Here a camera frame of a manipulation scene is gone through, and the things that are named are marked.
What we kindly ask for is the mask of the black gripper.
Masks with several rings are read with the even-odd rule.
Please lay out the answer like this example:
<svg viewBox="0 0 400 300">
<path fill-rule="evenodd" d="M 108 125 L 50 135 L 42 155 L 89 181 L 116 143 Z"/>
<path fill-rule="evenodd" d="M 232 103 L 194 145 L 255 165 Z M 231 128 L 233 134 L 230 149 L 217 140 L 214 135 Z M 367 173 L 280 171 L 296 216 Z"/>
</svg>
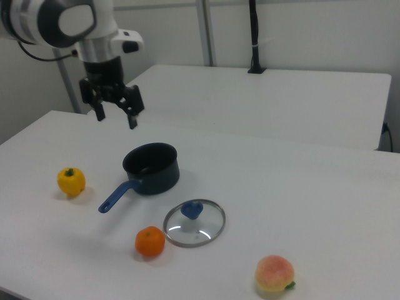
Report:
<svg viewBox="0 0 400 300">
<path fill-rule="evenodd" d="M 121 58 L 104 62 L 84 62 L 87 79 L 79 81 L 82 101 L 94 110 L 97 120 L 102 121 L 105 113 L 101 100 L 116 103 L 127 116 L 129 128 L 137 125 L 137 117 L 144 110 L 139 87 L 124 85 Z"/>
</svg>

